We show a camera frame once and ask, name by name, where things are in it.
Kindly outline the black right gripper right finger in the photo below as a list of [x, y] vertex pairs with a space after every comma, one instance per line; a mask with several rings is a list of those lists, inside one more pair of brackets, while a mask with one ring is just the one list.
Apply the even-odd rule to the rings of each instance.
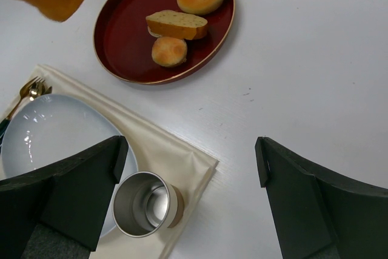
[[283, 258], [387, 258], [387, 189], [268, 137], [257, 139], [255, 153]]

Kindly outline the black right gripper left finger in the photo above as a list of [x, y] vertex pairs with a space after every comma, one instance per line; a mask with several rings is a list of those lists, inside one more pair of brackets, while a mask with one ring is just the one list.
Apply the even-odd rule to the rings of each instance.
[[129, 145], [113, 136], [1, 180], [1, 258], [88, 258], [96, 250]]

